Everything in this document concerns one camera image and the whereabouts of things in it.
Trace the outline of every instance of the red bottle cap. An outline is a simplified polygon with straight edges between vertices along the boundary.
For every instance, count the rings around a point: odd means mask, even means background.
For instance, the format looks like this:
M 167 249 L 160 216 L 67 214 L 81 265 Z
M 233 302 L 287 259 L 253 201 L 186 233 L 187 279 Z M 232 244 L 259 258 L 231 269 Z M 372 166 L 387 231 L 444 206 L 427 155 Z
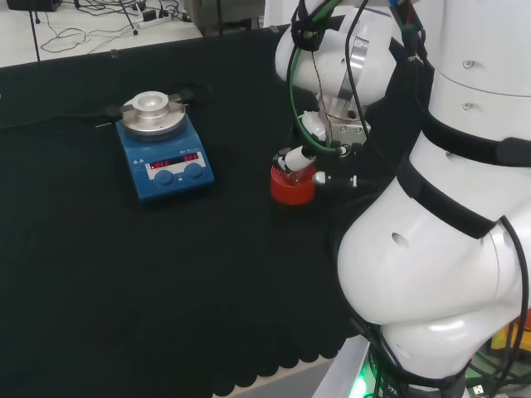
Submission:
M 312 177 L 315 167 L 310 165 L 300 172 L 297 182 L 291 182 L 287 174 L 276 167 L 271 168 L 271 195 L 285 205 L 304 205 L 314 199 L 315 185 Z

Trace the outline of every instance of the white robot body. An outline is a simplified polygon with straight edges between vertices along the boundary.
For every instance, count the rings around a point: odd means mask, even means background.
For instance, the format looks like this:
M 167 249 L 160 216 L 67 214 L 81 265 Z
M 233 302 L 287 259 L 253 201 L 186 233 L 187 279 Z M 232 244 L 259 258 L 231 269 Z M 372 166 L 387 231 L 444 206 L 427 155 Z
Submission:
M 433 116 L 482 138 L 531 139 L 530 12 L 521 0 L 446 0 Z M 500 23 L 507 30 L 492 29 Z M 460 158 L 422 133 L 410 160 L 461 205 L 492 221 L 506 215 L 531 259 L 529 169 Z M 519 262 L 504 228 L 470 238 L 408 197 L 397 180 L 348 230 L 338 264 L 353 308 L 383 325 L 400 363 L 419 376 L 456 374 L 519 315 Z

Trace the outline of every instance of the cable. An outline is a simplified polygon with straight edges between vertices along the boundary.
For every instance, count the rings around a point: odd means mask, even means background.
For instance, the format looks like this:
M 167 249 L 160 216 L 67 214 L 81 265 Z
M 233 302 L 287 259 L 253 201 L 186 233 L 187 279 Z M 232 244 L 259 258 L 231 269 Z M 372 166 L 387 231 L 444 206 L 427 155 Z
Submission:
M 382 388 L 382 398 L 387 397 L 387 372 L 383 373 L 383 388 Z
M 312 51 L 312 61 L 314 62 L 315 74 L 317 75 L 317 81 L 319 82 L 319 97 L 321 99 L 321 104 L 323 105 L 324 116 L 326 117 L 327 122 L 329 122 L 330 135 L 332 134 L 332 124 L 330 123 L 330 118 L 326 112 L 323 99 L 323 86 L 321 85 L 321 76 L 319 76 L 319 71 L 317 70 L 317 64 L 315 63 L 314 52 Z
M 107 115 L 103 112 L 96 112 L 93 114 L 53 114 L 51 116 L 44 116 L 39 119 L 28 120 L 26 122 L 15 123 L 15 124 L 6 124 L 1 126 L 0 130 L 9 130 L 9 129 L 18 129 L 21 127 L 32 126 L 34 124 L 41 124 L 49 122 L 55 119 L 97 119 L 97 118 L 106 118 Z
M 295 100 L 293 97 L 293 80 L 295 76 L 295 68 L 297 66 L 297 63 L 299 61 L 300 57 L 300 48 L 297 48 L 296 46 L 293 47 L 293 51 L 291 52 L 290 61 L 288 63 L 288 71 L 286 78 L 288 79 L 288 91 L 290 96 L 290 102 L 291 102 L 291 108 L 293 110 L 293 115 L 295 118 L 295 122 L 297 126 L 299 127 L 299 131 L 302 133 L 303 138 L 305 139 L 306 143 L 317 153 L 330 155 L 330 154 L 339 154 L 338 148 L 329 148 L 321 145 L 320 143 L 317 143 L 309 134 L 308 130 L 304 127 L 302 122 L 300 121 L 297 108 L 295 107 Z
M 373 397 L 378 398 L 380 395 L 380 379 L 382 378 L 382 367 L 376 364 L 376 381 L 374 382 Z
M 350 87 L 352 89 L 352 94 L 354 97 L 354 101 L 356 102 L 356 107 L 358 108 L 358 117 L 362 122 L 363 126 L 363 132 L 365 133 L 365 137 L 367 138 L 367 141 L 373 146 L 374 151 L 377 153 L 377 155 L 383 160 L 389 171 L 394 174 L 395 173 L 395 166 L 392 165 L 385 156 L 383 156 L 383 153 L 380 152 L 380 149 L 374 144 L 374 142 L 371 140 L 368 128 L 367 128 L 367 122 L 365 121 L 365 116 L 363 114 L 362 105 L 359 101 L 358 97 L 358 91 L 356 90 L 356 84 L 354 83 L 354 76 L 352 73 L 352 68 L 350 68 L 348 60 L 350 59 L 350 38 L 354 32 L 354 28 L 358 24 L 359 18 L 362 15 L 363 9 L 367 6 L 368 0 L 363 0 L 361 6 L 359 6 L 358 12 L 356 13 L 356 17 L 354 17 L 354 20 L 352 22 L 352 25 L 348 29 L 347 33 L 347 40 L 345 41 L 345 60 L 347 60 L 347 73 L 348 73 L 348 80 L 350 81 Z
M 51 24 L 50 24 L 50 18 L 48 17 L 48 13 L 45 12 L 46 14 L 46 21 L 47 21 L 47 25 L 48 27 L 55 33 L 55 37 L 52 37 L 52 39 L 48 40 L 46 43 L 42 44 L 41 45 L 41 49 L 43 51 L 46 51 L 46 52 L 50 52 L 50 53 L 53 53 L 53 54 L 56 54 L 56 53 L 60 53 L 60 52 L 63 52 L 63 51 L 69 51 L 69 50 L 72 50 L 74 48 L 76 48 L 78 45 L 80 44 L 86 44 L 88 43 L 91 38 L 93 36 L 98 36 L 98 37 L 110 37 L 112 40 L 114 39 L 117 39 L 119 37 L 124 37 L 128 34 L 128 32 L 123 32 L 123 33 L 120 33 L 119 35 L 105 35 L 105 34 L 101 34 L 101 33 L 96 33 L 96 32 L 103 32 L 103 33 L 119 33 L 121 31 L 123 31 L 126 27 L 129 27 L 129 25 L 125 25 L 124 27 L 120 28 L 119 30 L 116 30 L 116 31 L 106 31 L 106 30 L 103 30 L 103 29 L 96 29 L 94 31 L 90 31 L 90 32 L 87 32 L 85 31 L 84 29 L 80 29 L 78 27 L 52 27 Z M 63 29 L 61 32 L 57 33 L 55 29 Z M 77 31 L 79 33 L 72 33 L 70 35 L 66 35 L 66 36 L 63 36 L 65 32 L 68 32 L 68 31 Z M 55 41 L 55 40 L 60 40 L 60 39 L 65 39 L 67 37 L 72 37 L 72 40 L 74 41 L 75 45 L 74 46 L 71 46 L 71 47 L 68 47 L 68 48 L 64 48 L 64 49 L 61 49 L 61 50 L 49 50 L 47 48 L 45 48 L 45 46 L 47 46 L 48 44 L 50 44 L 51 42 Z M 112 40 L 109 40 L 109 41 L 105 41 L 103 43 L 100 43 L 98 46 L 96 46 L 95 48 L 93 48 L 92 50 L 89 51 L 89 54 L 93 51 L 95 51 L 98 47 L 100 46 L 103 46 L 104 44 L 107 44 L 108 42 L 112 41 Z
M 510 351 L 509 359 L 505 364 L 504 370 L 501 372 L 499 379 L 495 382 L 494 388 L 490 392 L 490 397 L 494 398 L 501 386 L 503 385 L 507 375 L 509 374 L 510 368 L 518 355 L 520 345 L 522 344 L 522 339 L 524 337 L 525 323 L 528 317 L 528 305 L 529 305 L 529 274 L 528 274 L 528 265 L 525 259 L 524 248 L 518 237 L 518 234 L 514 230 L 510 221 L 506 216 L 501 217 L 501 223 L 504 228 L 509 233 L 511 240 L 513 241 L 514 249 L 516 250 L 516 255 L 518 257 L 518 262 L 520 265 L 520 272 L 522 274 L 522 304 L 520 308 L 520 320 L 518 325 L 518 330 L 516 332 L 516 337 L 514 339 L 514 347 Z
M 222 0 L 216 0 L 217 7 L 217 29 L 219 36 L 223 36 Z
M 35 33 L 35 25 L 33 24 L 32 10 L 30 10 L 30 21 L 32 22 L 33 42 L 35 43 L 35 53 L 37 54 L 37 62 L 41 62 L 41 55 L 39 54 L 39 45 L 37 44 L 37 34 Z

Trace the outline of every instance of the digital display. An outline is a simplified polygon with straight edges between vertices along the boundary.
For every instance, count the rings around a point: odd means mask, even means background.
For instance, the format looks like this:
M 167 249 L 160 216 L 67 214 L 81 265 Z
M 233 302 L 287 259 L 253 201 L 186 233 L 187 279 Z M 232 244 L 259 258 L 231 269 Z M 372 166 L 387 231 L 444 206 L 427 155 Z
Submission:
M 177 158 L 171 158 L 171 159 L 164 159 L 164 160 L 158 160 L 157 162 L 151 162 L 149 164 L 149 167 L 151 167 L 152 170 L 156 168 L 166 167 L 170 166 L 172 164 L 182 163 L 182 162 L 191 162 L 192 160 L 198 160 L 199 159 L 199 153 L 189 153 L 188 155 L 182 155 Z

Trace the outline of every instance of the blue knob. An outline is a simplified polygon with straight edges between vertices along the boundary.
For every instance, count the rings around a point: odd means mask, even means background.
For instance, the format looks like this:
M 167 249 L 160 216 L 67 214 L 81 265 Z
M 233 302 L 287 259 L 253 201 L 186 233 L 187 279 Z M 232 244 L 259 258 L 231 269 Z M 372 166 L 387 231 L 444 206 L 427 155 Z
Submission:
M 171 185 L 173 182 L 173 174 L 169 170 L 161 170 L 157 174 L 155 174 L 155 182 L 158 185 L 162 185 L 163 187 L 167 187 L 168 185 Z
M 192 180 L 198 179 L 202 175 L 202 167 L 198 163 L 190 163 L 184 168 L 184 176 Z

